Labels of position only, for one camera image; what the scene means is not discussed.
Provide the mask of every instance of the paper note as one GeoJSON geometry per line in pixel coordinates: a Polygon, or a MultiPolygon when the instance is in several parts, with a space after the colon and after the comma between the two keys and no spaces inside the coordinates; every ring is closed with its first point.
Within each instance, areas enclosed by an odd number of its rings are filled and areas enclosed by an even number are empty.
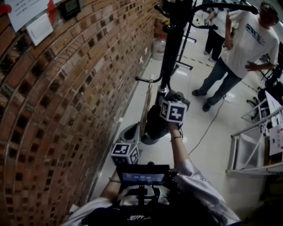
{"type": "Polygon", "coordinates": [[[5,0],[5,4],[12,7],[12,12],[8,13],[11,24],[17,32],[27,22],[47,9],[49,0],[5,0]]]}

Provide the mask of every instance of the white floor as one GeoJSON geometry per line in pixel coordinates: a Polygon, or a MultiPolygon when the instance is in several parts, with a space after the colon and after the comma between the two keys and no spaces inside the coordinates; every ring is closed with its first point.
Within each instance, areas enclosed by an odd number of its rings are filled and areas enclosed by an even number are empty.
{"type": "MultiPolygon", "coordinates": [[[[199,13],[199,21],[202,21],[202,14],[202,12],[199,13]]],[[[207,30],[192,28],[190,37],[196,38],[197,43],[187,42],[182,62],[190,64],[194,68],[192,71],[189,71],[185,67],[180,67],[172,77],[171,82],[172,89],[181,91],[191,102],[190,109],[186,114],[186,121],[183,125],[184,142],[188,152],[199,142],[223,101],[221,100],[207,113],[202,111],[202,106],[206,98],[213,95],[221,84],[221,81],[218,81],[209,90],[206,97],[196,98],[192,96],[191,92],[202,85],[203,80],[211,72],[213,65],[208,61],[208,57],[203,54],[207,40],[207,30]]],[[[149,78],[151,74],[154,74],[157,78],[160,73],[161,63],[161,61],[151,59],[143,77],[149,78]]],[[[228,205],[242,219],[260,204],[258,199],[265,182],[265,177],[262,176],[231,176],[225,173],[230,154],[230,135],[247,126],[247,123],[241,119],[241,116],[251,109],[251,106],[246,103],[246,99],[252,99],[254,96],[257,96],[257,93],[253,89],[256,90],[260,85],[260,80],[256,73],[248,75],[243,82],[237,84],[230,91],[230,96],[233,97],[231,98],[231,102],[224,102],[206,136],[190,155],[193,163],[223,195],[228,205]]],[[[153,93],[156,93],[158,85],[157,83],[154,84],[153,93]]],[[[147,83],[139,83],[126,114],[122,119],[117,136],[125,127],[140,120],[147,86],[147,83]]],[[[153,161],[155,164],[169,164],[171,167],[174,167],[169,136],[163,137],[159,142],[151,146],[140,143],[139,148],[143,150],[139,159],[140,164],[153,161]]],[[[96,183],[92,198],[100,195],[114,170],[115,166],[110,155],[108,155],[96,183]]]]}

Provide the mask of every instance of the hand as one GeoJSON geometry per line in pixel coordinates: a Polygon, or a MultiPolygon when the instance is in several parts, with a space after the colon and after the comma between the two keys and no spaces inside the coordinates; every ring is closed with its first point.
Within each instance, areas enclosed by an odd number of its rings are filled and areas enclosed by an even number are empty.
{"type": "Polygon", "coordinates": [[[233,48],[233,39],[230,34],[225,36],[225,43],[227,45],[228,50],[233,48]]]}
{"type": "Polygon", "coordinates": [[[178,126],[177,126],[177,123],[175,123],[175,122],[168,122],[168,129],[170,131],[179,130],[178,126]]]}
{"type": "Polygon", "coordinates": [[[248,61],[248,64],[245,66],[245,68],[249,71],[249,72],[256,72],[258,71],[258,65],[248,61]]]}

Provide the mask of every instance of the legs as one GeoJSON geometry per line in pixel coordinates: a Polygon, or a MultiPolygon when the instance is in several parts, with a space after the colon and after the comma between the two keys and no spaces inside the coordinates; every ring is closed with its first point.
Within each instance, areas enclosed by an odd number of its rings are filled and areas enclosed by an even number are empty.
{"type": "Polygon", "coordinates": [[[213,84],[217,81],[223,78],[225,73],[229,70],[229,68],[226,66],[226,64],[223,62],[223,60],[220,58],[210,75],[204,79],[203,85],[198,89],[199,95],[206,95],[207,91],[213,86],[213,84]]]}
{"type": "Polygon", "coordinates": [[[207,105],[208,106],[215,105],[218,101],[220,101],[220,99],[226,93],[228,93],[241,80],[242,79],[240,79],[234,73],[229,72],[228,75],[224,78],[224,81],[222,82],[219,89],[213,95],[213,97],[210,97],[210,98],[207,99],[207,105]]]}
{"type": "Polygon", "coordinates": [[[240,82],[241,79],[227,67],[221,58],[219,58],[210,75],[204,80],[203,85],[198,90],[192,92],[194,96],[206,95],[213,84],[217,80],[222,79],[226,72],[228,72],[228,75],[225,77],[219,89],[212,97],[207,99],[206,104],[203,106],[204,111],[208,111],[212,105],[215,105],[227,92],[240,82]]]}
{"type": "Polygon", "coordinates": [[[225,38],[221,37],[219,34],[217,34],[214,31],[214,43],[213,43],[213,51],[212,51],[212,59],[214,61],[217,61],[221,51],[222,51],[222,45],[224,43],[225,38]]]}
{"type": "Polygon", "coordinates": [[[214,31],[209,30],[208,37],[207,37],[207,44],[205,46],[205,51],[210,53],[213,48],[213,42],[214,42],[214,31]]]}

